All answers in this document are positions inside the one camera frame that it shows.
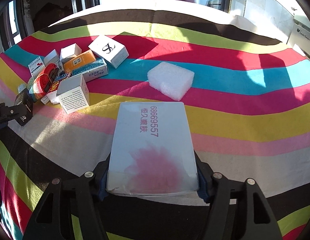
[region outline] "white tiled wall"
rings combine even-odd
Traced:
[[[282,42],[287,42],[294,21],[293,9],[302,10],[295,0],[231,0],[230,14],[249,19]]]

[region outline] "black box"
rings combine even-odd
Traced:
[[[17,96],[15,100],[15,106],[23,104],[27,108],[26,115],[19,117],[16,119],[17,123],[20,126],[24,126],[29,120],[32,118],[32,109],[33,109],[33,101],[32,98],[29,95],[28,89],[25,88],[23,91],[21,91]]]

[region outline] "black stripe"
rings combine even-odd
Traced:
[[[24,173],[41,189],[55,177],[74,179],[76,175],[53,163],[20,138],[9,127],[0,130],[0,140]],[[268,198],[276,220],[310,205],[310,183]],[[197,239],[208,215],[207,206],[182,206],[134,197],[109,195],[99,204],[107,232],[135,240]],[[233,216],[235,205],[230,206]],[[226,225],[228,239],[231,223]]]
[[[42,31],[54,34],[70,28],[103,22],[149,22],[181,27],[197,32],[218,35],[235,41],[251,42],[260,45],[276,45],[280,41],[245,31],[230,24],[217,24],[199,17],[145,9],[126,9],[97,12],[47,27]]]

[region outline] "rolled colorful belt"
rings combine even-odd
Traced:
[[[29,94],[34,102],[42,99],[47,94],[48,89],[57,76],[57,72],[57,66],[53,63],[50,63],[35,78],[33,84],[29,88]]]

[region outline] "metal screw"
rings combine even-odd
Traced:
[[[250,185],[254,185],[254,184],[255,184],[255,180],[253,180],[253,179],[248,179],[248,180],[247,180],[247,183],[250,184]]]
[[[91,178],[92,176],[94,176],[94,173],[93,173],[92,171],[87,171],[87,172],[85,173],[85,177],[86,177],[86,178]]]
[[[54,185],[56,185],[56,184],[58,184],[59,182],[60,182],[60,179],[55,178],[55,179],[53,179],[53,181],[52,181],[51,183],[54,184]]]
[[[223,177],[223,175],[222,175],[221,173],[219,173],[219,172],[215,172],[215,173],[213,174],[213,177],[214,177],[215,179],[221,179],[221,178]]]

